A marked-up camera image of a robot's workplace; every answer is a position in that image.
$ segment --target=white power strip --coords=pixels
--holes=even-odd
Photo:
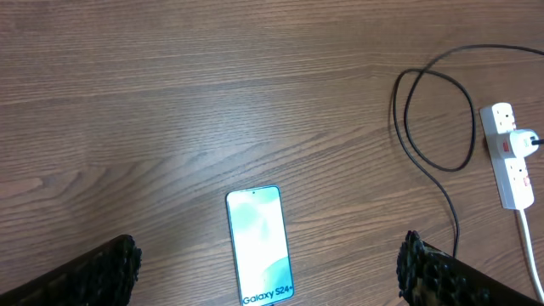
[[[523,210],[535,201],[525,159],[502,158],[499,151],[508,151],[512,148],[497,142],[498,134],[516,129],[512,106],[509,103],[497,103],[481,109],[479,114],[484,125],[502,206],[507,209]]]

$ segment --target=white power cord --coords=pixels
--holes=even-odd
[[[535,256],[533,255],[533,246],[530,242],[529,225],[527,224],[527,218],[525,217],[525,211],[523,209],[518,210],[519,219],[521,220],[521,226],[524,230],[525,238],[525,250],[527,252],[527,258],[530,266],[530,276],[535,284],[536,294],[541,303],[544,303],[544,292],[542,291],[541,281],[538,278],[538,271],[536,271]]]

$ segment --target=black cord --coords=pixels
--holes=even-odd
[[[439,60],[442,60],[443,58],[445,58],[445,57],[447,57],[447,56],[449,56],[449,55],[451,55],[453,53],[464,51],[464,50],[469,50],[469,49],[476,49],[476,48],[503,48],[503,49],[525,51],[525,52],[530,52],[530,53],[533,53],[533,54],[544,55],[544,52],[541,51],[541,50],[536,50],[536,49],[533,49],[533,48],[526,48],[526,47],[519,47],[519,46],[503,45],[503,44],[475,44],[475,45],[461,46],[461,47],[453,48],[453,49],[451,49],[451,50],[449,50],[449,51],[447,51],[445,53],[442,53],[441,55],[435,57],[433,60],[428,62],[428,64],[426,64],[425,67],[423,67],[422,69],[411,68],[411,69],[406,69],[405,71],[402,71],[399,74],[399,76],[397,76],[397,80],[395,81],[394,86],[393,86],[393,121],[394,121],[394,129],[397,132],[397,136],[399,137],[400,145],[402,146],[402,149],[405,151],[406,155],[411,159],[411,161],[423,173],[425,173],[425,175],[427,175],[433,181],[433,183],[435,183],[437,185],[437,187],[440,189],[440,191],[442,191],[442,193],[444,194],[445,199],[448,201],[448,204],[450,205],[451,213],[453,214],[453,219],[455,221],[455,226],[456,226],[456,235],[455,235],[455,238],[454,238],[454,241],[453,241],[453,257],[454,258],[457,256],[457,249],[459,247],[459,220],[457,218],[456,209],[453,207],[453,203],[451,202],[451,198],[448,195],[448,193],[445,191],[444,186],[442,186],[442,184],[440,184],[440,182],[436,178],[434,178],[431,175],[431,173],[429,173],[427,170],[425,170],[425,168],[423,168],[423,166],[419,162],[417,162],[416,158],[408,151],[408,148],[406,147],[405,141],[402,139],[402,135],[400,133],[400,128],[399,128],[399,120],[397,119],[397,93],[399,91],[400,81],[402,80],[404,75],[406,75],[407,73],[416,72],[417,73],[416,80],[414,80],[413,84],[411,85],[411,89],[410,89],[410,92],[408,93],[408,97],[406,98],[406,104],[405,104],[404,121],[405,121],[406,137],[408,138],[408,141],[410,142],[410,145],[414,149],[414,151],[427,164],[431,165],[432,167],[435,167],[435,168],[437,168],[439,170],[446,171],[446,172],[456,172],[456,171],[459,171],[459,170],[463,169],[468,164],[468,162],[470,162],[470,159],[473,156],[474,144],[476,142],[476,122],[475,122],[475,119],[474,119],[475,115],[474,115],[473,101],[470,98],[470,95],[468,94],[467,90],[458,81],[456,81],[453,77],[447,76],[447,75],[445,75],[443,73],[440,73],[440,72],[437,72],[437,71],[431,71],[430,69]],[[411,137],[410,127],[408,125],[408,110],[410,109],[411,98],[414,95],[414,92],[416,91],[417,84],[419,83],[419,81],[421,80],[423,75],[426,74],[426,73],[430,74],[430,75],[440,77],[440,78],[452,83],[457,88],[459,88],[462,91],[462,93],[465,95],[465,97],[467,98],[467,102],[468,102],[468,105],[470,107],[470,113],[471,113],[471,116],[472,116],[473,128],[472,128],[472,135],[470,137],[470,145],[468,147],[467,157],[465,157],[465,160],[461,163],[461,165],[459,165],[459,167],[454,167],[454,168],[442,167],[442,166],[436,164],[435,162],[432,162],[419,150],[416,143],[414,142],[414,139]]]

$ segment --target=wooden surface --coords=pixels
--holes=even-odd
[[[297,288],[285,305],[403,304],[405,232],[450,252],[453,229],[394,135],[394,79],[458,45],[544,49],[543,13],[541,0],[0,0],[0,292],[126,233],[144,252],[132,305],[238,305],[224,197],[278,184]],[[437,70],[544,134],[543,58],[471,51]],[[466,101],[421,85],[416,142],[457,165]],[[465,170],[433,171],[459,258],[534,298],[477,128]],[[538,200],[543,152],[528,160]]]

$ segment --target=wooden table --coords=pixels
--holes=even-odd
[[[0,292],[127,233],[144,252],[132,305],[238,305],[224,197],[278,184],[297,287],[285,305],[404,303],[405,232],[451,252],[453,227],[394,134],[394,79],[458,45],[544,49],[543,13],[541,0],[1,1]],[[544,134],[543,58],[479,50],[436,69]],[[534,298],[477,123],[467,168],[432,171],[459,214],[459,258]],[[424,77],[411,124],[431,159],[462,161],[456,88]],[[527,212],[540,271],[542,152]]]

